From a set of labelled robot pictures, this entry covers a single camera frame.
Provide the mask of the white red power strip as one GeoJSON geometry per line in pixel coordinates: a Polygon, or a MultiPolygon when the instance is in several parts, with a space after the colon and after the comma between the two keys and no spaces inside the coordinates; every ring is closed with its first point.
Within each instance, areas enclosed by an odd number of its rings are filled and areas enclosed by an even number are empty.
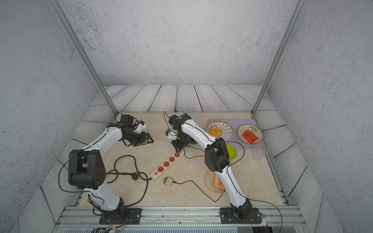
{"type": "Polygon", "coordinates": [[[152,173],[152,180],[157,180],[163,176],[171,167],[176,164],[185,155],[185,150],[181,152],[170,155],[162,164],[160,164],[152,173]]]}

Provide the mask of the dark grey desk fan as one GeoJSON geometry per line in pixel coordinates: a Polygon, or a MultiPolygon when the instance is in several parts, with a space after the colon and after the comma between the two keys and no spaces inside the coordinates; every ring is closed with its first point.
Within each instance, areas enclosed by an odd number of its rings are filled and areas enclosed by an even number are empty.
{"type": "Polygon", "coordinates": [[[189,144],[197,144],[197,142],[193,138],[188,139],[189,144]]]}

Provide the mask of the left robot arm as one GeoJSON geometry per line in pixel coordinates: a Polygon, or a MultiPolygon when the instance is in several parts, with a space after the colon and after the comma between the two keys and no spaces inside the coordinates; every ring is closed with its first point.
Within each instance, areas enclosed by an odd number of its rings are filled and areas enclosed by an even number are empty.
{"type": "Polygon", "coordinates": [[[119,122],[110,123],[102,134],[80,150],[72,150],[68,159],[68,182],[87,193],[88,202],[101,213],[104,223],[123,221],[125,205],[106,181],[104,155],[118,141],[126,146],[142,146],[153,143],[144,130],[146,123],[131,115],[122,115],[119,122]]]}

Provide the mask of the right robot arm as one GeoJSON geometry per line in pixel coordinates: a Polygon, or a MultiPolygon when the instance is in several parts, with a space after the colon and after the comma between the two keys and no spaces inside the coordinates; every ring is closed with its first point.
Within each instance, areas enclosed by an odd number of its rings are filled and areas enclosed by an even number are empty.
{"type": "Polygon", "coordinates": [[[224,139],[209,135],[188,114],[172,115],[168,122],[172,128],[167,137],[172,140],[172,145],[177,153],[183,151],[191,140],[204,149],[205,164],[222,181],[230,200],[234,218],[238,222],[243,222],[251,214],[257,212],[250,200],[244,196],[233,175],[224,139]]]}

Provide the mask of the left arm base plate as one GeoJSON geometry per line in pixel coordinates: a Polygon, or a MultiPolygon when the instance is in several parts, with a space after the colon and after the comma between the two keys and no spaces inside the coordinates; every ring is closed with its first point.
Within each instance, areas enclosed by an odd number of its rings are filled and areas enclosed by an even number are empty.
{"type": "Polygon", "coordinates": [[[141,219],[141,208],[125,208],[107,211],[100,217],[100,225],[139,225],[141,219]]]}

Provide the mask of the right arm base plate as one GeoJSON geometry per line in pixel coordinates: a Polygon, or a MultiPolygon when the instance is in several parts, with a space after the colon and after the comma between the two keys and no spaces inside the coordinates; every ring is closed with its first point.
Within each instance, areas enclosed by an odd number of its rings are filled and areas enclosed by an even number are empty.
{"type": "Polygon", "coordinates": [[[235,217],[232,208],[220,208],[220,222],[221,224],[263,224],[262,215],[257,208],[253,208],[242,220],[235,217]]]}

